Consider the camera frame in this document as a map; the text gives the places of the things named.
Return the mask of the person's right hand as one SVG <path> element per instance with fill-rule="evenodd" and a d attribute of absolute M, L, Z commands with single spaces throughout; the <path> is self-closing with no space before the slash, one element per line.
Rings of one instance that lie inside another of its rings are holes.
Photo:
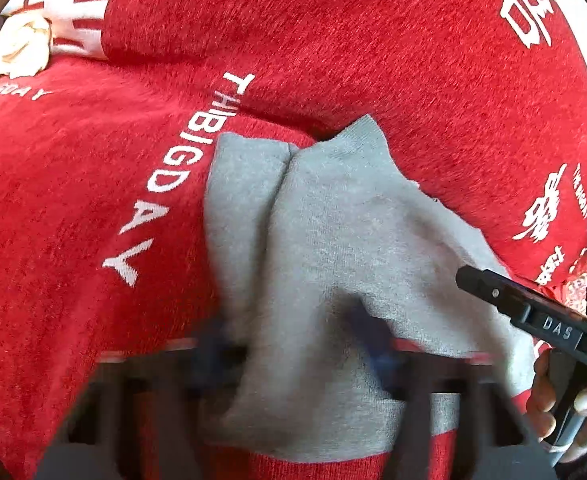
<path fill-rule="evenodd" d="M 587 456 L 587 367 L 556 349 L 534 364 L 534 382 L 525 410 L 551 464 Z"/>

